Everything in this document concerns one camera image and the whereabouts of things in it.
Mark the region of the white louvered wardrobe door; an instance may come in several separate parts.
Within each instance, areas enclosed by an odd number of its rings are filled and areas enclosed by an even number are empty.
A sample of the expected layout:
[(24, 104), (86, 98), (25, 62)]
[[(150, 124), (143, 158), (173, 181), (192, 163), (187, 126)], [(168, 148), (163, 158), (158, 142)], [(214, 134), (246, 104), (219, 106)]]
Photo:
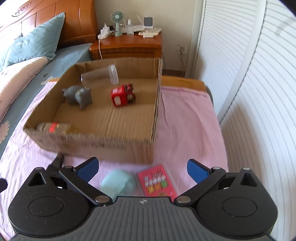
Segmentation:
[(251, 168), (295, 237), (295, 14), (281, 1), (204, 1), (192, 76), (211, 90), (228, 167)]

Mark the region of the blue bed sheet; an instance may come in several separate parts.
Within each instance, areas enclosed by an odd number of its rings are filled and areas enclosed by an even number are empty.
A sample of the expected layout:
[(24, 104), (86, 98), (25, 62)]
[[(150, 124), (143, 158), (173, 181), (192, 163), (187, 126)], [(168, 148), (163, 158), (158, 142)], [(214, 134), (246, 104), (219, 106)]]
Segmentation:
[(87, 43), (58, 49), (56, 51), (56, 57), (40, 70), (24, 90), (22, 90), (1, 120), (1, 133), (4, 134), (1, 138), (1, 154), (4, 152), (17, 124), (33, 99), (44, 88), (45, 84), (51, 79), (61, 77), (72, 65), (90, 61), (90, 46), (91, 44)]

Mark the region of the green desk fan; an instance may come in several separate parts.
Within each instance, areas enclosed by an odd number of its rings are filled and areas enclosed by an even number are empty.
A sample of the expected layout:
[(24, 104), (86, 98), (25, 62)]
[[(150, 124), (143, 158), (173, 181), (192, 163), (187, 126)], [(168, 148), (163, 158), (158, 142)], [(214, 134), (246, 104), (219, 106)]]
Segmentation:
[(122, 35), (120, 24), (123, 22), (124, 17), (125, 15), (121, 11), (114, 11), (111, 14), (111, 21), (115, 23), (114, 35), (116, 37), (120, 37)]

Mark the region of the white smart display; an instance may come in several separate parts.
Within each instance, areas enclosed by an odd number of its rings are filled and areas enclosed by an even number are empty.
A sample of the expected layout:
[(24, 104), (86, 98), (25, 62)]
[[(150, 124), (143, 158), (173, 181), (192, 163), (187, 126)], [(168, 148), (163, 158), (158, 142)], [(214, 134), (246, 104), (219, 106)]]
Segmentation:
[(151, 16), (145, 16), (143, 26), (145, 29), (153, 28), (153, 18)]

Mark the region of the teal earbud case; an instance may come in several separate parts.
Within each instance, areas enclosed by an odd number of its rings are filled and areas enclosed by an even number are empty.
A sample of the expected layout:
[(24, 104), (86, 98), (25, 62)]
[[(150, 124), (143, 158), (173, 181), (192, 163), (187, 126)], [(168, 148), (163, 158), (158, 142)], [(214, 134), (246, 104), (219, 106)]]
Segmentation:
[(130, 196), (135, 193), (136, 181), (133, 174), (123, 170), (113, 170), (102, 180), (100, 191), (113, 201), (118, 196)]

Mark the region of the red refill card box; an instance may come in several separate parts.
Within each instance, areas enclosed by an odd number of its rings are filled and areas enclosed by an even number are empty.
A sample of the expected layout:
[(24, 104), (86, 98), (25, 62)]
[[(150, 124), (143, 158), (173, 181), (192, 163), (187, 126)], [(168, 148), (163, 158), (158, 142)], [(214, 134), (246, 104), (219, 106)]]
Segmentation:
[(175, 187), (163, 165), (152, 166), (137, 173), (141, 189), (147, 197), (177, 197)]

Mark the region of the pink blanket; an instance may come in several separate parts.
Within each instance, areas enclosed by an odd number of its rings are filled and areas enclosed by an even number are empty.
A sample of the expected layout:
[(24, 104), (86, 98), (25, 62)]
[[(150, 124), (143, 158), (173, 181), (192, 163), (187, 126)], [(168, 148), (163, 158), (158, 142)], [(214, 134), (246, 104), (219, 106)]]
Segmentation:
[[(1, 237), (10, 240), (14, 230), (8, 207), (23, 182), (36, 167), (47, 167), (56, 153), (40, 148), (23, 126), (34, 108), (54, 86), (46, 84), (29, 102), (1, 153), (1, 178), (8, 187), (1, 193)], [(187, 173), (187, 161), (196, 159), (207, 167), (227, 169), (227, 157), (220, 126), (207, 93), (187, 88), (163, 86), (159, 98), (154, 164), (162, 164), (178, 194), (195, 185)]]

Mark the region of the red toy train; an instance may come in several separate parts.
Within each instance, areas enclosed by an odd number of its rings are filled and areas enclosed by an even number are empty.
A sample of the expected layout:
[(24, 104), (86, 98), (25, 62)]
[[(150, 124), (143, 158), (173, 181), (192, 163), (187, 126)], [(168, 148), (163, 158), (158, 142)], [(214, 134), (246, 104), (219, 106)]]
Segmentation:
[(112, 89), (111, 100), (114, 107), (126, 106), (136, 100), (133, 93), (134, 87), (132, 83), (127, 83), (121, 87)]

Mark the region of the bottle of yellow capsules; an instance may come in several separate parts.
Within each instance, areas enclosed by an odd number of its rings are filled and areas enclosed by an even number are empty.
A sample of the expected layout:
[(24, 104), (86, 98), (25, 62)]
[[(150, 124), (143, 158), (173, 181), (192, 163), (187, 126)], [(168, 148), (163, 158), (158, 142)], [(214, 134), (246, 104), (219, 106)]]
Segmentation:
[(72, 126), (68, 123), (47, 122), (39, 123), (36, 130), (46, 133), (69, 133), (72, 131)]

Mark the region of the wall socket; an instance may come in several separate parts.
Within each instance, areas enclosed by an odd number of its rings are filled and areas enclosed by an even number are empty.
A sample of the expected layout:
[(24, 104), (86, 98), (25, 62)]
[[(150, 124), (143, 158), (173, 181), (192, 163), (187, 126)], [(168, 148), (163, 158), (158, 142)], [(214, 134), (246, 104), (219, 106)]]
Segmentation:
[(177, 53), (182, 54), (182, 55), (186, 54), (187, 53), (187, 47), (183, 46), (183, 45), (178, 45)]

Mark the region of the black case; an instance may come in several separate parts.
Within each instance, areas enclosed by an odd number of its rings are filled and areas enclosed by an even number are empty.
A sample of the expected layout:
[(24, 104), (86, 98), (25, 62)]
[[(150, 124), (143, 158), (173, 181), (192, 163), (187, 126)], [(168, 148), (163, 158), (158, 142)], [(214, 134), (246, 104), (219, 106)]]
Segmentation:
[(46, 172), (51, 178), (59, 178), (59, 170), (63, 167), (64, 164), (64, 155), (58, 153), (53, 162), (46, 168)]

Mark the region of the clear plastic jar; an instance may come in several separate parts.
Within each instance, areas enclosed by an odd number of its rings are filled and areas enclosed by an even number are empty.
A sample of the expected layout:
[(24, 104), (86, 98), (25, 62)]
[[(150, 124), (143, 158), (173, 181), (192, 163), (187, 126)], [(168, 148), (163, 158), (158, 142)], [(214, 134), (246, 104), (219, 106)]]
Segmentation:
[(119, 84), (118, 72), (114, 64), (81, 74), (81, 82), (84, 87), (94, 86), (101, 80), (106, 80), (112, 85)]

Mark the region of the grey toy elephant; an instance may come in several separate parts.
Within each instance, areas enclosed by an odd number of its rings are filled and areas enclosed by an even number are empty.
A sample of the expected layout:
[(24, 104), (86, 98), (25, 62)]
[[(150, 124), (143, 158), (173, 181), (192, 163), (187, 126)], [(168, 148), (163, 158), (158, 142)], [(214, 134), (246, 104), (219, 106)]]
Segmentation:
[(79, 105), (81, 110), (92, 104), (91, 89), (80, 85), (72, 85), (61, 90), (70, 105)]

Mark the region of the blue pillow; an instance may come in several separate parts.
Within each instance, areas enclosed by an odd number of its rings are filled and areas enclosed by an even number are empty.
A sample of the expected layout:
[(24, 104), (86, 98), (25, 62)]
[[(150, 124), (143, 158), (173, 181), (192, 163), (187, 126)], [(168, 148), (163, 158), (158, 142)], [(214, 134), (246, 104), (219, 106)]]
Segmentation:
[(34, 28), (27, 35), (15, 39), (1, 58), (1, 69), (36, 57), (53, 60), (64, 21), (65, 13), (62, 12)]

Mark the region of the white power strip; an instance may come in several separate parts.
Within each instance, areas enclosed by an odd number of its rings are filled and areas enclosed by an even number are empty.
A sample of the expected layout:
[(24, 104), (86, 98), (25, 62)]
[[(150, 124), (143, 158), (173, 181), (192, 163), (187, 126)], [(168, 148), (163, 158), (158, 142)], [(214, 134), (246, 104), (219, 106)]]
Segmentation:
[(114, 30), (111, 30), (109, 26), (104, 24), (104, 27), (100, 30), (100, 34), (98, 35), (98, 40), (106, 39), (113, 33)]

